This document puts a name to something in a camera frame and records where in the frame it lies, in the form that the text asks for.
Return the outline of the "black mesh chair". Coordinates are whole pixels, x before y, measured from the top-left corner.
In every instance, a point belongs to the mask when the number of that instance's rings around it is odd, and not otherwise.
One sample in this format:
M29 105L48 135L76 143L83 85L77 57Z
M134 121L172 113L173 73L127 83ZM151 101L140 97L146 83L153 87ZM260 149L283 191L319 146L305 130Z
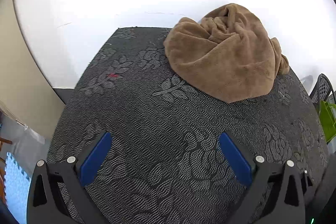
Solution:
M321 73L318 76L317 82L309 95L316 110L319 110L320 102L327 101L329 96L331 96L331 103L335 103L335 91L329 79Z

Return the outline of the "green paper bag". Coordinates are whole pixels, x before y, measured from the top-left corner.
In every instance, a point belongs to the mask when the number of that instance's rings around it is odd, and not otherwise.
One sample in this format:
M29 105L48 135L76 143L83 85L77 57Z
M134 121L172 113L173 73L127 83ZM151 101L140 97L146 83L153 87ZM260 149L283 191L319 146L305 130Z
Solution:
M335 104L327 101L319 102L319 120L325 135L326 142L329 143L335 137Z

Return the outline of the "blue foam floor mat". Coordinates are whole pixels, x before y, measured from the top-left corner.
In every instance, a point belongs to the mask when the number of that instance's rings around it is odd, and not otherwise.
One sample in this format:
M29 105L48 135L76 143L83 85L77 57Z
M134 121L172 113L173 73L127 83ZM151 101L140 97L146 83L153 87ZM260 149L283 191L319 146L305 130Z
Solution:
M26 224L31 178L10 152L6 154L5 163L6 205L18 223Z

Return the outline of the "black patterned table cloth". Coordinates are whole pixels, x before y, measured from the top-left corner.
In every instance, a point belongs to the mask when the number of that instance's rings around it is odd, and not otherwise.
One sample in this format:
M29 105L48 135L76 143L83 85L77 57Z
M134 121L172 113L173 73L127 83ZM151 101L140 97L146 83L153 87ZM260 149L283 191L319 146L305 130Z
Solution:
M267 162L294 162L318 185L327 144L301 82L225 103L171 70L167 28L121 28L87 66L60 117L48 162L77 156L101 131L112 147L87 191L111 223L224 223L245 188L218 143L225 131Z

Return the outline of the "brown fleece garment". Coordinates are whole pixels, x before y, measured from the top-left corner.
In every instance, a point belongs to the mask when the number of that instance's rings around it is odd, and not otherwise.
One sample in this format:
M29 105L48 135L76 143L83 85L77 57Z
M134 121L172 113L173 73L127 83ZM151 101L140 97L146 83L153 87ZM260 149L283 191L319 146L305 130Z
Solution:
M226 103L267 95L288 59L260 19L243 6L219 7L200 22L182 18L163 42L171 69Z

